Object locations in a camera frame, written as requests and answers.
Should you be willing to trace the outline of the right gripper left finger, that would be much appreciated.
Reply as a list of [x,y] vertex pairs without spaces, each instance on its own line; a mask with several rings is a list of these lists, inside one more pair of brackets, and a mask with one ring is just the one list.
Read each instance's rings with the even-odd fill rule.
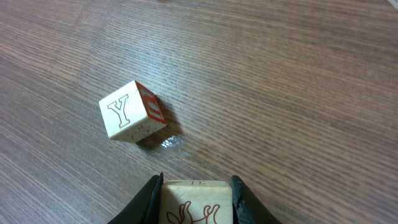
[[158,224],[164,174],[153,175],[108,224]]

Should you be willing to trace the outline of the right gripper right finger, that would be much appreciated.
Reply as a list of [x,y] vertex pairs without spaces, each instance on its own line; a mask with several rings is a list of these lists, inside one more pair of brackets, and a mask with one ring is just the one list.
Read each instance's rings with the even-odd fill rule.
[[234,224],[282,224],[237,175],[230,180]]

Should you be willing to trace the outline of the wooden block green picture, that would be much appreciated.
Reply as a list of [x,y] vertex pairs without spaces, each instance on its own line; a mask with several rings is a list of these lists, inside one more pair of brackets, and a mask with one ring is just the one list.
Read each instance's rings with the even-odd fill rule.
[[165,182],[159,224],[233,224],[231,186],[220,180]]

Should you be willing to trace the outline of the wooden block blue Y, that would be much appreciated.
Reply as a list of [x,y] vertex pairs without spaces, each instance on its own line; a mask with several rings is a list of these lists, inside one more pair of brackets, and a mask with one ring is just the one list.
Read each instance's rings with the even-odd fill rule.
[[108,137],[136,143],[166,127],[156,95],[132,81],[99,101]]

